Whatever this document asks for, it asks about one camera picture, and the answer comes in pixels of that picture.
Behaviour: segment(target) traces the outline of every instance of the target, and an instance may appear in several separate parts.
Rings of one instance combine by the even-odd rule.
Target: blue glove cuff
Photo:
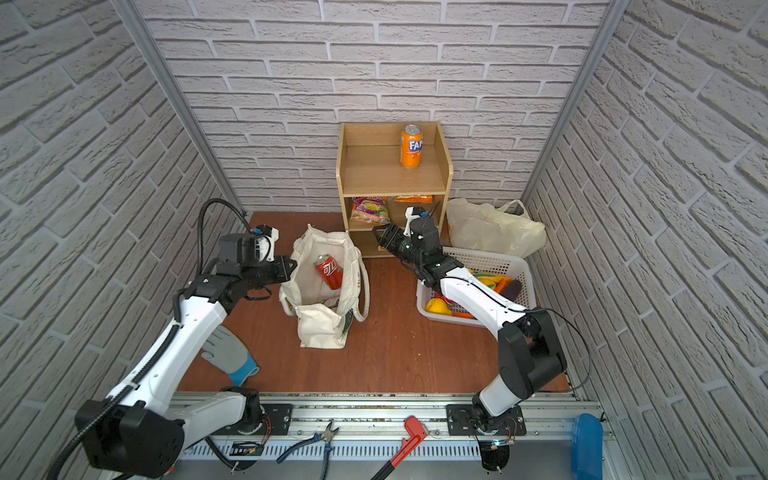
[[[236,372],[232,372],[229,375],[235,386],[243,386],[249,376],[256,375],[258,372],[259,366],[256,364],[256,361],[253,360],[250,352],[248,352],[248,359],[245,361],[243,366],[237,369]]]

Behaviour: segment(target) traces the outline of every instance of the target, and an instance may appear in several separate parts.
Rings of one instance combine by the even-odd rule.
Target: wooden floor
[[[256,213],[252,225],[280,229],[276,252],[290,254],[306,225],[343,230],[339,214]],[[366,259],[370,314],[353,322],[340,350],[299,346],[296,317],[287,316],[277,288],[263,302],[240,301],[224,325],[245,343],[261,370],[245,386],[263,392],[478,392],[498,374],[497,343],[486,329],[435,322],[416,309],[413,274],[395,259]],[[229,377],[199,356],[179,390],[213,392]],[[567,389],[564,375],[547,389]]]

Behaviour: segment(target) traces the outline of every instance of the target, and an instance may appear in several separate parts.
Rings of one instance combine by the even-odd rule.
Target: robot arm
[[[443,253],[435,223],[421,207],[406,211],[406,228],[377,227],[379,245],[416,278],[470,312],[498,340],[499,374],[473,399],[472,417],[490,432],[503,415],[565,371],[565,355],[546,310],[527,310],[489,289]]]
[[[75,424],[92,466],[156,478],[185,448],[218,429],[237,425],[239,431],[250,432],[258,428],[262,420],[258,395],[246,389],[232,388],[183,409],[169,409],[169,405],[203,343],[237,301],[251,300],[250,290],[269,292],[268,285],[290,278],[296,261],[274,256],[278,235],[277,229],[259,225],[249,233],[221,237],[220,256],[210,262],[216,273],[197,275],[181,293],[177,318],[131,373],[105,400],[88,400],[78,410]],[[161,355],[153,361],[158,352]]]

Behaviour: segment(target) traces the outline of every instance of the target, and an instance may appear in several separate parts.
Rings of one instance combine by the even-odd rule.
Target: metal frame
[[[216,185],[221,190],[221,194],[226,200],[236,206],[238,210],[242,210],[243,205],[240,203],[240,198],[232,188],[227,174],[224,173],[221,164],[216,158],[214,149],[208,143],[203,128],[197,121],[197,116],[192,111],[186,95],[182,92],[181,86],[178,84],[168,62],[165,61],[165,57],[160,51],[160,46],[155,41],[147,26],[147,22],[141,16],[136,4],[133,0],[113,0],[113,3],[115,10],[123,20],[123,25],[125,25],[125,28],[134,38],[134,42],[144,56],[147,66],[152,70],[157,83],[165,92],[168,103],[176,111],[179,121],[187,130],[197,151],[200,152],[200,157],[203,159],[206,167],[208,167]]]
[[[541,153],[538,156],[536,165],[534,166],[531,176],[528,178],[528,182],[525,184],[525,189],[522,194],[522,201],[526,204],[533,194],[536,184],[538,183],[541,175],[544,174],[544,170],[549,165],[552,158],[554,148],[557,146],[560,137],[565,133],[565,129],[571,122],[571,117],[576,112],[581,101],[581,96],[587,90],[589,81],[592,79],[594,71],[597,70],[600,60],[603,58],[603,54],[608,48],[608,42],[616,31],[616,27],[621,21],[621,16],[629,6],[631,0],[612,0],[608,7],[605,9],[603,19],[598,26],[598,30],[594,34],[592,44],[587,50],[587,55],[584,57],[584,61],[581,63],[581,67],[576,73],[576,78],[571,84],[571,88],[565,95],[565,101],[560,108],[557,120],[554,122],[554,126],[549,131],[547,140],[544,143],[544,147],[541,149]]]
[[[183,407],[210,398],[213,392],[177,392],[171,407]],[[414,415],[431,432],[429,439],[473,439],[474,436],[449,437],[445,406],[472,403],[469,394],[342,394],[342,393],[265,393],[260,402],[293,405],[288,436],[302,438],[321,432],[329,420],[340,427],[334,440],[400,440],[408,434],[405,420]],[[582,413],[598,418],[603,413],[599,402],[581,402],[568,393],[538,393],[520,404],[525,418],[526,436],[518,441],[570,440],[574,419]],[[485,439],[506,439],[498,435],[479,435]],[[252,435],[260,439],[261,433]],[[612,437],[606,425],[606,438]],[[217,435],[217,439],[243,439],[248,435]],[[284,437],[272,437],[275,440]]]
[[[176,392],[171,407],[184,407],[210,398],[213,392]],[[333,419],[339,426],[334,443],[339,451],[337,460],[379,461],[390,458],[401,439],[408,436],[404,421],[411,415],[422,421],[430,436],[420,445],[419,453],[410,460],[476,460],[474,436],[448,436],[445,406],[472,402],[468,394],[344,394],[344,393],[260,393],[262,404],[290,403],[293,415],[288,435],[271,436],[270,449],[263,459],[274,459],[298,439],[321,432]],[[577,400],[571,393],[537,393],[520,404],[528,434],[518,436],[516,442],[571,441],[574,420],[582,413],[598,418],[603,409],[599,402]],[[608,480],[629,478],[627,466],[609,422],[604,427],[604,477]],[[214,441],[227,451],[234,441],[260,440],[263,432],[252,435],[215,435]],[[500,435],[478,435],[482,440],[506,439]],[[312,446],[292,455],[292,460],[319,460],[322,452]],[[202,445],[189,449],[181,460],[216,459]]]

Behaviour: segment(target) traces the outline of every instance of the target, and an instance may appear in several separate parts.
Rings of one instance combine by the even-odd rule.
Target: glove
[[[221,325],[205,341],[200,356],[229,375],[235,386],[242,386],[249,376],[259,371],[243,342]]]

